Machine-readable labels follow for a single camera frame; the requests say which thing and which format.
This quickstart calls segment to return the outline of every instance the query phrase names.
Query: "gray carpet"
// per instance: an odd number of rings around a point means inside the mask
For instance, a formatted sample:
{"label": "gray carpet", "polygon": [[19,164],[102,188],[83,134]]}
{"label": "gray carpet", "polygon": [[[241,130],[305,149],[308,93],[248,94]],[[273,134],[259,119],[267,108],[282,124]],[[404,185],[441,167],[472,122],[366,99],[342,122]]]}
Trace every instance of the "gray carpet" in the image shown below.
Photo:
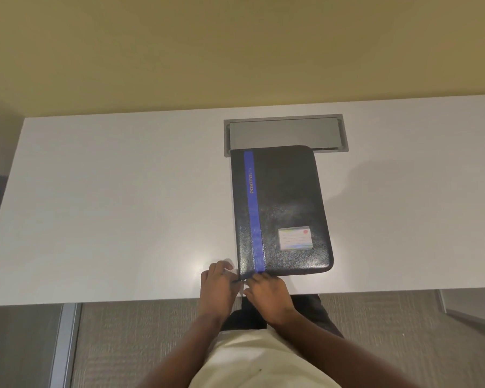
{"label": "gray carpet", "polygon": [[[349,340],[427,387],[485,388],[485,335],[439,312],[434,291],[324,294]],[[176,344],[197,300],[85,304],[73,388],[134,386]]]}

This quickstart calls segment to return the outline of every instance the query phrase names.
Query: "forearm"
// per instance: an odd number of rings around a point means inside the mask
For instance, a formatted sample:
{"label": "forearm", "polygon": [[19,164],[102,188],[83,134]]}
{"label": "forearm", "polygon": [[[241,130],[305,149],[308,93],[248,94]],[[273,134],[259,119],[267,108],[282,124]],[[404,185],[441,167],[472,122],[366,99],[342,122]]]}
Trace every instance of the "forearm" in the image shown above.
{"label": "forearm", "polygon": [[147,376],[140,388],[188,387],[205,362],[212,341],[219,334],[221,321],[197,318],[181,342]]}
{"label": "forearm", "polygon": [[418,388],[381,359],[323,330],[299,313],[274,328],[307,361],[342,388]]}

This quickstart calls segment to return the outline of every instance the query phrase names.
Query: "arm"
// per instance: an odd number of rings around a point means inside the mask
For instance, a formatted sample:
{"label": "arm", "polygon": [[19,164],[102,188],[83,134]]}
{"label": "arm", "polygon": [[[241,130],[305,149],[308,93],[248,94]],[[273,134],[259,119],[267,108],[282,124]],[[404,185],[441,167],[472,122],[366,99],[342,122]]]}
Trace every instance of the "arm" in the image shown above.
{"label": "arm", "polygon": [[342,388],[418,388],[381,359],[298,313],[282,279],[257,274],[247,283],[246,296],[268,324]]}
{"label": "arm", "polygon": [[201,369],[208,348],[230,315],[242,283],[231,285],[237,275],[225,271],[230,263],[218,261],[201,274],[198,317],[171,353],[144,379],[140,388],[186,388]]}

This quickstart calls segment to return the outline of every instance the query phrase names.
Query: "white desk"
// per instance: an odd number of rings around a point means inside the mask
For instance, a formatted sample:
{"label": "white desk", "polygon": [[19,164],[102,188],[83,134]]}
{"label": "white desk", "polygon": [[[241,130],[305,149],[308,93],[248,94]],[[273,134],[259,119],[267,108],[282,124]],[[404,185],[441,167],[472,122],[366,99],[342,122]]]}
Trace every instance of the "white desk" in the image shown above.
{"label": "white desk", "polygon": [[28,118],[0,304],[198,297],[236,257],[223,120],[342,113],[317,154],[335,264],[292,293],[485,287],[485,96]]}

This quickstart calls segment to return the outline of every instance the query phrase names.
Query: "left hand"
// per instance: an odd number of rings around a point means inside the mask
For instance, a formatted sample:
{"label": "left hand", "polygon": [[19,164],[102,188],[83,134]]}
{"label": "left hand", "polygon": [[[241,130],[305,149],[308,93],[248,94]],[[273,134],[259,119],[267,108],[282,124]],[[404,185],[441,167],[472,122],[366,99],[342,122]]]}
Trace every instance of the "left hand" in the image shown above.
{"label": "left hand", "polygon": [[199,317],[215,319],[219,324],[232,312],[235,297],[243,285],[242,282],[232,284],[237,275],[226,269],[233,266],[228,261],[218,261],[201,273]]}

